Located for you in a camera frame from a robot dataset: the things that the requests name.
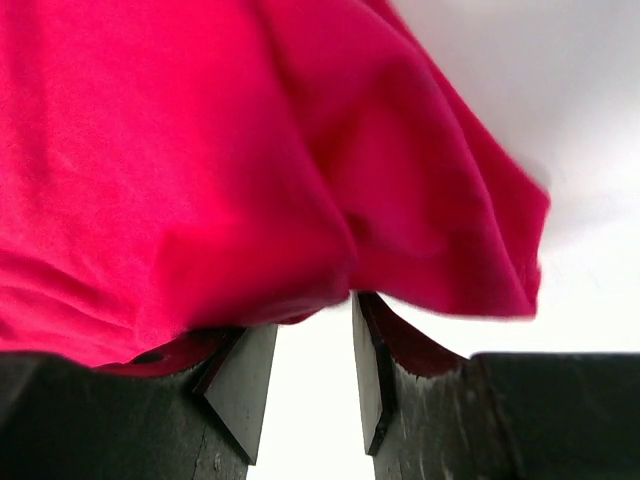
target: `white background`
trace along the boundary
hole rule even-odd
[[[640,350],[640,2],[394,3],[554,204],[535,322],[443,319],[400,302],[393,308],[465,356]],[[363,448],[349,307],[281,328],[249,479],[372,480]]]

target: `white wall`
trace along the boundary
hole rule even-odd
[[[640,2],[395,0],[505,147],[548,185],[540,314],[443,319],[390,300],[454,351],[639,351]],[[281,329],[250,480],[370,480],[348,307]]]

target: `red fabric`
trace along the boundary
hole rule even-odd
[[[548,199],[381,0],[3,0],[0,175],[0,350],[536,310]]]

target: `pink t-shirt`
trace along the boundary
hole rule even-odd
[[[549,200],[383,0],[3,0],[0,350],[376,290],[532,316]]]

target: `red shirt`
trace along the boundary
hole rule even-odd
[[[4,0],[0,350],[377,290],[531,316],[548,210],[382,0]]]

